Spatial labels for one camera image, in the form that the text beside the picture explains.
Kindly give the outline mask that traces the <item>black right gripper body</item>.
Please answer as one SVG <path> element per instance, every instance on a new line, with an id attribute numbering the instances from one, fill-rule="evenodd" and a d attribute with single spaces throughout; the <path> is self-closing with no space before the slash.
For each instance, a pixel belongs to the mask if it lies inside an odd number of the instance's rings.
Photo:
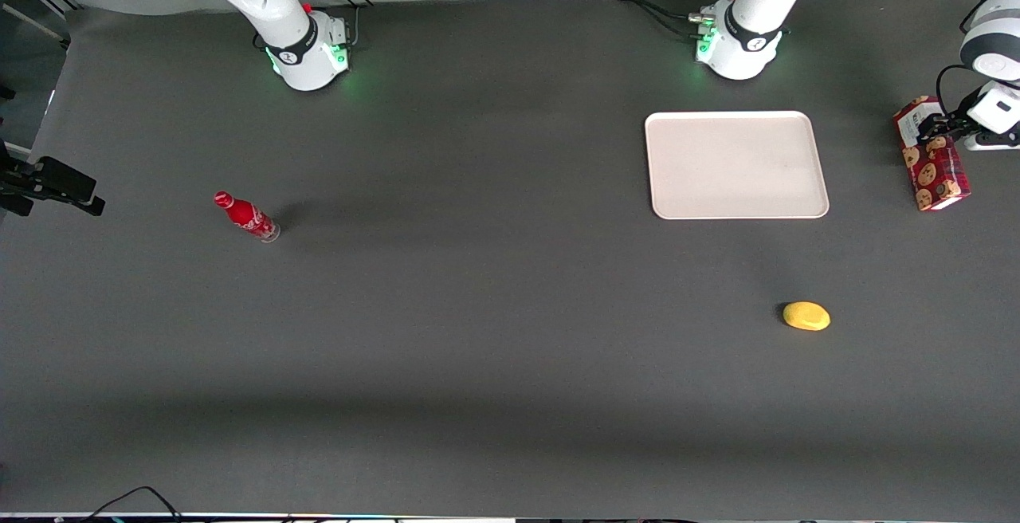
<path id="1" fill-rule="evenodd" d="M 28 217 L 33 208 L 33 175 L 37 167 L 14 155 L 4 141 L 1 141 L 1 207 L 4 213 Z"/>

